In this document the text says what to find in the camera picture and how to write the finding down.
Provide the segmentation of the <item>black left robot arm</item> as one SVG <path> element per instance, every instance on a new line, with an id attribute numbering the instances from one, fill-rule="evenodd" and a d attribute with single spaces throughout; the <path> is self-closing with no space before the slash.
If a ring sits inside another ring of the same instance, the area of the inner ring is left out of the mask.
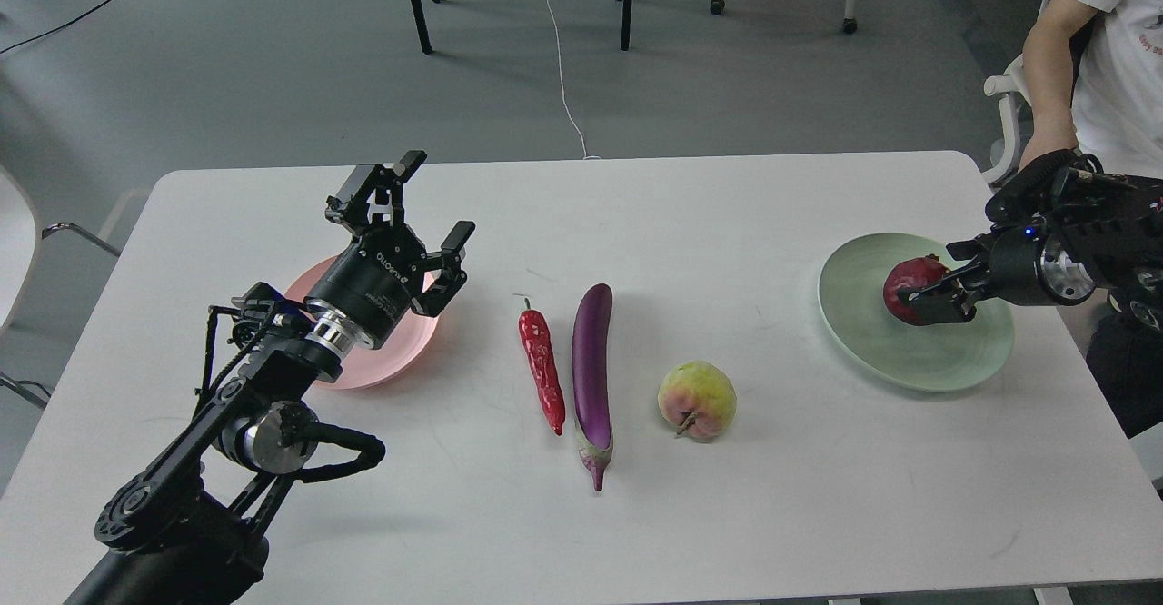
<path id="1" fill-rule="evenodd" d="M 204 353 L 190 424 L 104 506 L 104 558 L 70 604 L 233 604 L 264 577 L 266 532 L 299 482 L 341 481 L 381 463 L 368 432 L 320 422 L 304 403 L 335 382 L 354 348 L 381 349 L 408 312 L 436 318 L 465 285 L 462 249 L 476 225 L 454 225 L 437 252 L 404 220 L 404 186 L 427 154 L 361 164 L 324 218 L 352 236 L 302 300 L 255 283 L 228 306 L 237 354 L 220 371 Z"/>

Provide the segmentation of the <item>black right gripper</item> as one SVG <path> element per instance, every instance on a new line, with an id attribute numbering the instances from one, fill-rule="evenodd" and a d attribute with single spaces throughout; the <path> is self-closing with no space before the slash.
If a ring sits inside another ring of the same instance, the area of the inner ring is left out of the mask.
<path id="1" fill-rule="evenodd" d="M 959 266 L 951 270 L 962 287 L 902 289 L 904 321 L 909 326 L 968 323 L 976 304 L 1001 299 L 1018 306 L 1075 306 L 1094 293 L 1096 283 L 1055 233 L 1039 227 L 994 228 L 976 239 L 944 245 Z"/>

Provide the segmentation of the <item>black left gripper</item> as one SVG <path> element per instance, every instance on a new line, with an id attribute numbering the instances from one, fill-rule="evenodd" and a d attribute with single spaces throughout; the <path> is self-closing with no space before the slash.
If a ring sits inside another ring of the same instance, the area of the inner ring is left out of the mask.
<path id="1" fill-rule="evenodd" d="M 309 311 L 338 312 L 361 330 L 361 346 L 381 349 L 407 311 L 436 318 L 468 283 L 462 269 L 472 221 L 458 221 L 438 252 L 404 225 L 404 186 L 428 154 L 411 150 L 391 164 L 358 164 L 336 195 L 324 199 L 324 220 L 351 233 L 304 297 Z"/>

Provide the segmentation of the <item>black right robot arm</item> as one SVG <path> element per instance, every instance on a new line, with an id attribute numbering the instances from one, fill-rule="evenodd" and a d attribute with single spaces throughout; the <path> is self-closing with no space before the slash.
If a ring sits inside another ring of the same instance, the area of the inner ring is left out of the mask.
<path id="1" fill-rule="evenodd" d="M 1160 179 L 1108 175 L 1092 154 L 1043 154 L 998 188 L 989 232 L 949 243 L 957 266 L 886 304 L 913 326 L 964 323 L 977 302 L 1076 306 L 1110 290 L 1121 311 L 1160 332 Z"/>

